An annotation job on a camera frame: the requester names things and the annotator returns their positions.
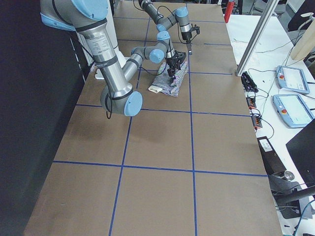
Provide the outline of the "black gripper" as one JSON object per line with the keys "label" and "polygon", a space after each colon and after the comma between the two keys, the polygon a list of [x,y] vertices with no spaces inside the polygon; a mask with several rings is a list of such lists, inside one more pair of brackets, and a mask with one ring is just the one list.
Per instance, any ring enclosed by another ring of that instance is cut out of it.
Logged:
{"label": "black gripper", "polygon": [[192,33],[190,31],[181,32],[181,35],[182,35],[182,39],[186,42],[188,54],[192,55],[192,45],[191,45]]}
{"label": "black gripper", "polygon": [[169,66],[167,70],[170,78],[174,78],[176,74],[176,70],[180,69],[180,60],[178,57],[171,57],[166,59],[166,63]]}

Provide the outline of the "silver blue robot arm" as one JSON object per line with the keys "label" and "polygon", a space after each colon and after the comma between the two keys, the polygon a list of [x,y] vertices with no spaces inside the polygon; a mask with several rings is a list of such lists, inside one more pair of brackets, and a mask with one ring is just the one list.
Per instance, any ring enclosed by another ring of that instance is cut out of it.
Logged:
{"label": "silver blue robot arm", "polygon": [[186,6],[171,11],[170,15],[164,17],[150,0],[138,1],[142,10],[144,10],[156,24],[159,32],[167,31],[174,25],[178,25],[182,39],[186,42],[188,54],[192,55],[191,41],[192,32],[195,30],[189,20],[189,11]]}
{"label": "silver blue robot arm", "polygon": [[143,60],[160,63],[163,59],[168,64],[168,74],[173,77],[180,70],[182,61],[174,50],[168,29],[174,24],[180,26],[189,22],[188,10],[181,7],[169,16],[169,23],[159,14],[149,0],[139,4],[145,12],[160,24],[157,44],[152,47],[134,48],[131,57],[120,65],[116,49],[112,45],[106,25],[111,17],[110,6],[106,0],[42,0],[40,1],[42,22],[56,29],[76,31],[83,35],[96,66],[101,71],[106,87],[102,91],[100,102],[106,109],[107,117],[112,113],[127,117],[135,116],[142,107],[141,93],[134,91],[129,83],[134,73],[141,67]]}

